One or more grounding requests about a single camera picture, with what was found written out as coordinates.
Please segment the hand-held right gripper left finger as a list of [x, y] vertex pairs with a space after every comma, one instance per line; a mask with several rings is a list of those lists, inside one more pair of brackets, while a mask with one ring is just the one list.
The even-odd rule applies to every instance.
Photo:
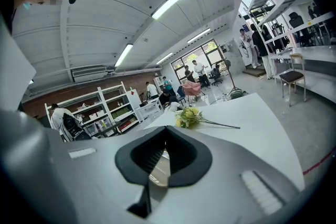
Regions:
[[110, 138], [64, 143], [49, 131], [51, 161], [75, 207], [79, 224], [166, 224], [150, 173], [163, 143], [152, 127]]

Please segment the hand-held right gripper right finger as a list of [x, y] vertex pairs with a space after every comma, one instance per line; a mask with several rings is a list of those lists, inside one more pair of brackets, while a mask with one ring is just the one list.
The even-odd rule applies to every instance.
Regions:
[[305, 188], [287, 135], [201, 128], [185, 134], [205, 144], [212, 165], [188, 187], [170, 188], [150, 214], [153, 224], [249, 224], [283, 208]]

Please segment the dark glass-top table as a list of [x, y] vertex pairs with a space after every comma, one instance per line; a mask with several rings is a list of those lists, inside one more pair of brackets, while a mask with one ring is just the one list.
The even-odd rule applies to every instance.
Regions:
[[97, 133], [91, 135], [91, 137], [111, 137], [116, 135], [121, 135], [122, 132], [119, 130], [120, 122], [117, 122], [116, 124], [111, 125], [108, 128], [102, 129], [101, 131], [98, 131]]

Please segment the white shelving unit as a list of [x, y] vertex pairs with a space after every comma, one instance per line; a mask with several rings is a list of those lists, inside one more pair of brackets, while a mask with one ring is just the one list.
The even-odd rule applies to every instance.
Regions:
[[59, 102], [58, 106], [68, 109], [90, 136], [117, 122], [120, 122], [122, 134], [140, 124], [123, 83], [103, 89], [98, 87], [94, 92]]

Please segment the yellow artificial flower bouquet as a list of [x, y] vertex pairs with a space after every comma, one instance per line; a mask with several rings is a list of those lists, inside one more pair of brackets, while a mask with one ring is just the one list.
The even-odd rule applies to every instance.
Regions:
[[177, 127], [181, 127], [184, 129], [190, 129], [200, 123], [223, 126], [231, 129], [240, 129], [240, 127], [237, 126], [231, 126], [227, 124], [217, 123], [212, 120], [208, 120], [205, 117], [203, 117], [202, 111], [192, 107], [184, 108], [182, 110], [177, 111], [175, 114], [175, 118], [176, 118], [175, 125]]

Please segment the white refrigerator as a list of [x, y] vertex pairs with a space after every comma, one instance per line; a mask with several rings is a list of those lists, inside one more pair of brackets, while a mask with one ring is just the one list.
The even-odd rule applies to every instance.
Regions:
[[128, 102], [131, 105], [132, 110], [134, 111], [138, 121], [142, 122], [143, 119], [142, 119], [141, 113], [139, 112], [140, 104], [142, 102], [140, 100], [140, 97], [137, 91], [135, 89], [129, 90], [126, 92], [126, 95], [127, 95]]

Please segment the small white side table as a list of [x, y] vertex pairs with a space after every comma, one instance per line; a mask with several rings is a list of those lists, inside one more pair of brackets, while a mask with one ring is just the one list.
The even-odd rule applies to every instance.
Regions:
[[149, 100], [144, 106], [136, 108], [135, 114], [140, 122], [143, 122], [147, 118], [156, 118], [163, 113], [163, 108], [159, 101], [159, 98]]

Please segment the green bag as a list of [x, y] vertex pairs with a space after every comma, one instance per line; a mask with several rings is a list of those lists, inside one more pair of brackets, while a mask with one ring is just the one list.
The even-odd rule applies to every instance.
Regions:
[[237, 98], [243, 97], [244, 93], [240, 89], [233, 89], [230, 92], [229, 96], [230, 96], [230, 99], [233, 100], [233, 99], [237, 99]]

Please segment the black office chair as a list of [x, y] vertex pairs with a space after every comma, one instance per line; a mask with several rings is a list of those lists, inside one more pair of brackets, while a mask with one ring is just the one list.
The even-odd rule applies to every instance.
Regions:
[[218, 83], [223, 83], [223, 80], [220, 77], [221, 77], [221, 73], [219, 71], [219, 64], [216, 64], [210, 76], [210, 79], [213, 81], [211, 85], [216, 86], [218, 85]]

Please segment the brown seat metal chair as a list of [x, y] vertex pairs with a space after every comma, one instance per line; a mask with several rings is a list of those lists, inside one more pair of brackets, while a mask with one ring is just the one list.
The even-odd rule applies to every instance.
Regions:
[[291, 86], [294, 86], [294, 93], [297, 91], [297, 82], [303, 81], [303, 101], [306, 102], [306, 70], [304, 57], [300, 53], [292, 53], [289, 55], [291, 60], [292, 68], [279, 74], [279, 79], [281, 82], [282, 97], [284, 97], [284, 83], [288, 86], [288, 96], [289, 96], [289, 107], [291, 107]]

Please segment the large black-framed window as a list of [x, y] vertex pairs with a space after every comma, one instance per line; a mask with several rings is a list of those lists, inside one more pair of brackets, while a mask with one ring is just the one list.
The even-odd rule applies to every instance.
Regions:
[[171, 63], [181, 84], [187, 80], [185, 66], [188, 66], [189, 71], [193, 72], [194, 80], [198, 82], [198, 74], [194, 70], [193, 60], [204, 65], [208, 78], [212, 76], [211, 73], [215, 68], [220, 73], [227, 70], [223, 54], [220, 52], [216, 41], [212, 39]]

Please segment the white metal rack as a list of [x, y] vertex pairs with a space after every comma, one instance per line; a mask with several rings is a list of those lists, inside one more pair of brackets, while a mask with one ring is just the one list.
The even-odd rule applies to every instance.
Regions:
[[250, 0], [246, 14], [275, 66], [274, 79], [304, 57], [306, 91], [336, 104], [336, 4], [328, 0]]

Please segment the wall air conditioner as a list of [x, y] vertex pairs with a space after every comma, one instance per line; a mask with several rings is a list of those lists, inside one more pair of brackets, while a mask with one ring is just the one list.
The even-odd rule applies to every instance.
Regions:
[[106, 66], [91, 66], [71, 70], [75, 83], [102, 79], [108, 74]]

